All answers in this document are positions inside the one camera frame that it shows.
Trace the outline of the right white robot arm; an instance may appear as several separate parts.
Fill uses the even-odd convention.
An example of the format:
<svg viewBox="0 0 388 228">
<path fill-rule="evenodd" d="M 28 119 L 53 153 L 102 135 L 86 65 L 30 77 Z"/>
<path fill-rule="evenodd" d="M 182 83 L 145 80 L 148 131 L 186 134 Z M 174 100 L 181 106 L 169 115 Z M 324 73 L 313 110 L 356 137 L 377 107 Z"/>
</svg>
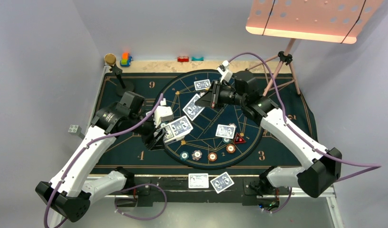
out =
<svg viewBox="0 0 388 228">
<path fill-rule="evenodd" d="M 320 196 L 340 178 L 341 152 L 336 148 L 327 149 L 293 124 L 284 113 L 283 105 L 262 95 L 252 72 L 232 73 L 228 65 L 228 61 L 224 61 L 218 67 L 221 79 L 214 80 L 195 104 L 210 108 L 240 106 L 248 119 L 274 135 L 301 164 L 295 168 L 270 167 L 259 175 L 255 191 L 264 195 L 279 187 L 295 187 L 310 197 Z"/>
</svg>

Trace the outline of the orange poker chip stack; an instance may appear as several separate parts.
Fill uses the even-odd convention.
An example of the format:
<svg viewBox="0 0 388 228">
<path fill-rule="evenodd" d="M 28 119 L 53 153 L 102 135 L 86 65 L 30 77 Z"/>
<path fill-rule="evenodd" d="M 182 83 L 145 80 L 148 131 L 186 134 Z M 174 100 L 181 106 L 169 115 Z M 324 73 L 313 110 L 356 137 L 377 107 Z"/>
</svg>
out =
<svg viewBox="0 0 388 228">
<path fill-rule="evenodd" d="M 216 160 L 217 160 L 217 154 L 216 153 L 211 152 L 211 153 L 208 154 L 208 161 L 214 162 Z"/>
</svg>

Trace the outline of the teal chips seat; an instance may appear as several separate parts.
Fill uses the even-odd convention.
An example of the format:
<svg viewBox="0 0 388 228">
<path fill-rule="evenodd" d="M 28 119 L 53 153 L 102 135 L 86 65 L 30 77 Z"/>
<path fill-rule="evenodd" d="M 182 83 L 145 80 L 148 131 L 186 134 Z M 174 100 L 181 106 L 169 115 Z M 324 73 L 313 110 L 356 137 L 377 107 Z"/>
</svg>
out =
<svg viewBox="0 0 388 228">
<path fill-rule="evenodd" d="M 223 138 L 223 142 L 226 144 L 229 144 L 231 142 L 231 139 L 229 138 Z"/>
</svg>

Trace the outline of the blue playing card deck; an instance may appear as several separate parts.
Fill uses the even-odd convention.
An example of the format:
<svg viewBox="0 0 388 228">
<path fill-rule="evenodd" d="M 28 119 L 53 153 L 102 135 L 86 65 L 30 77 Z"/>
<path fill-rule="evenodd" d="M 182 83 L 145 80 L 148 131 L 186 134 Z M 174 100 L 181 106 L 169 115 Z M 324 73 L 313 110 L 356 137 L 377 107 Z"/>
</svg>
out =
<svg viewBox="0 0 388 228">
<path fill-rule="evenodd" d="M 188 135 L 192 130 L 193 126 L 190 122 L 190 119 L 184 115 L 163 127 L 165 132 L 163 137 L 163 142 L 165 145 L 174 143 L 176 141 L 182 140 L 186 135 Z"/>
</svg>

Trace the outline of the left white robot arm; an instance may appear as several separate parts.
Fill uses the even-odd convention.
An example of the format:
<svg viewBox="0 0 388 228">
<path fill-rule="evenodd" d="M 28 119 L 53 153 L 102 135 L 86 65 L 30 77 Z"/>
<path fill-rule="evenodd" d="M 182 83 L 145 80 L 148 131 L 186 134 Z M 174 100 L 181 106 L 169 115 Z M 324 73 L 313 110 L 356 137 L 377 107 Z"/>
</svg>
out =
<svg viewBox="0 0 388 228">
<path fill-rule="evenodd" d="M 164 147 L 160 124 L 173 119 L 172 108 L 162 96 L 150 111 L 143 109 L 144 103 L 143 96 L 127 91 L 119 102 L 96 112 L 82 143 L 66 165 L 50 181 L 36 186 L 35 191 L 47 209 L 76 222 L 93 203 L 111 193 L 137 194 L 142 185 L 136 185 L 134 174 L 120 166 L 95 181 L 86 182 L 86 179 L 121 135 L 129 132 L 141 135 L 148 149 Z"/>
</svg>

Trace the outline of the teal poker chip stack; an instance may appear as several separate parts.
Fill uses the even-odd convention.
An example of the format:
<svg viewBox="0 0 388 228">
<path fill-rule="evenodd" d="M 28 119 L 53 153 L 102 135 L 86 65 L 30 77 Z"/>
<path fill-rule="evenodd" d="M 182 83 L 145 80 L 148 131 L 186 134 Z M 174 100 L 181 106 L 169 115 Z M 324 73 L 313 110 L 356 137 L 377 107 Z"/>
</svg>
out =
<svg viewBox="0 0 388 228">
<path fill-rule="evenodd" d="M 188 158 L 189 158 L 189 153 L 186 152 L 186 151 L 183 151 L 180 153 L 180 156 L 179 156 L 180 160 L 182 161 L 186 161 Z"/>
</svg>

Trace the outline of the red dealer button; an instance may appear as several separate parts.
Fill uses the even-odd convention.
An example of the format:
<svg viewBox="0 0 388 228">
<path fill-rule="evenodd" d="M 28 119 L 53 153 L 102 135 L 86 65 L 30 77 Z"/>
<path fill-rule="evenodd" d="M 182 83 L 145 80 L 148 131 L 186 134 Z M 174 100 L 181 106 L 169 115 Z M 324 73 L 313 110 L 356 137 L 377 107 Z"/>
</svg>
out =
<svg viewBox="0 0 388 228">
<path fill-rule="evenodd" d="M 237 133 L 233 139 L 233 143 L 234 144 L 243 144 L 243 143 L 246 143 L 246 141 L 240 133 Z"/>
</svg>

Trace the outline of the playing card being pulled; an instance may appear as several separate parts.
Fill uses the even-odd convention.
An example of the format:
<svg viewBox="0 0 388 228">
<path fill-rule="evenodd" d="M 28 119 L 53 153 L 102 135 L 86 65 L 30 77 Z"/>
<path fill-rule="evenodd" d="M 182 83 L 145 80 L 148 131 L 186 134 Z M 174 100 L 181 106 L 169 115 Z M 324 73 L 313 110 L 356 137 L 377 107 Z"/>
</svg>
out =
<svg viewBox="0 0 388 228">
<path fill-rule="evenodd" d="M 195 104 L 197 100 L 199 100 L 201 96 L 199 94 L 195 94 L 190 101 L 183 108 L 183 112 L 185 115 L 191 120 L 194 121 L 195 118 L 205 109 L 203 106 L 198 106 Z"/>
</svg>

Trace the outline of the pink blue poker chip stack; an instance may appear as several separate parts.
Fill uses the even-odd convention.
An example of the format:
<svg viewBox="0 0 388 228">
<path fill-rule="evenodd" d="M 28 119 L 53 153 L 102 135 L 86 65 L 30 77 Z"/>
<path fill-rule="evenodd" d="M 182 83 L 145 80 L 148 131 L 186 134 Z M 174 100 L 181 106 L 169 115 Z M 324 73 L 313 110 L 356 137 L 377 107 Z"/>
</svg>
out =
<svg viewBox="0 0 388 228">
<path fill-rule="evenodd" d="M 195 150 L 195 151 L 193 151 L 193 153 L 192 153 L 192 159 L 193 159 L 194 161 L 200 160 L 201 157 L 202 157 L 202 152 L 201 152 L 200 150 Z"/>
</svg>

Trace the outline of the dealt card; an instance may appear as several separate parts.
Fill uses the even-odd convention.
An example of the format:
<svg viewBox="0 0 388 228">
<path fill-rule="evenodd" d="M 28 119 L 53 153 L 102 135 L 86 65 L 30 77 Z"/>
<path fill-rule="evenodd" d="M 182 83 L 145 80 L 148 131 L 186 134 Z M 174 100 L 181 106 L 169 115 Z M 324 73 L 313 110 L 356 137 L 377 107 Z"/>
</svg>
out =
<svg viewBox="0 0 388 228">
<path fill-rule="evenodd" d="M 226 189 L 234 185 L 234 181 L 232 180 L 228 172 L 224 172 L 219 176 L 213 178 L 212 180 L 210 180 L 210 183 L 217 194 L 225 191 Z"/>
<path fill-rule="evenodd" d="M 209 188 L 208 173 L 189 173 L 188 174 L 189 189 L 207 189 Z"/>
</svg>

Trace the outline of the dealt card seat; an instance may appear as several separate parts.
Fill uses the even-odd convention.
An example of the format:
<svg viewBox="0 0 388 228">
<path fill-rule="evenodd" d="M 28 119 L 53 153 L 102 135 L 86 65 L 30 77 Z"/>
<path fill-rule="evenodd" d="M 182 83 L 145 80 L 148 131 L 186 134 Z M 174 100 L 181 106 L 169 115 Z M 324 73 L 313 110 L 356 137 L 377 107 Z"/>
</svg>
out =
<svg viewBox="0 0 388 228">
<path fill-rule="evenodd" d="M 221 138 L 233 139 L 235 136 L 236 126 L 235 125 L 217 125 L 215 136 Z"/>
<path fill-rule="evenodd" d="M 211 82 L 209 79 L 194 81 L 195 91 L 206 90 L 210 88 Z"/>
</svg>

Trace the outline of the orange chips seat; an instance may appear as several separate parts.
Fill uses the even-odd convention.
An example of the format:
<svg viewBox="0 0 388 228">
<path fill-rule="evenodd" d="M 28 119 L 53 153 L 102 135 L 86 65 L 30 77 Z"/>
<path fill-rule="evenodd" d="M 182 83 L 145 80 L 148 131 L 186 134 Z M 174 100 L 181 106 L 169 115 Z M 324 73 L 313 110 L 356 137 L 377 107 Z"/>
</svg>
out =
<svg viewBox="0 0 388 228">
<path fill-rule="evenodd" d="M 229 153 L 229 154 L 232 154 L 236 151 L 236 147 L 234 144 L 228 144 L 226 146 L 226 151 Z"/>
</svg>

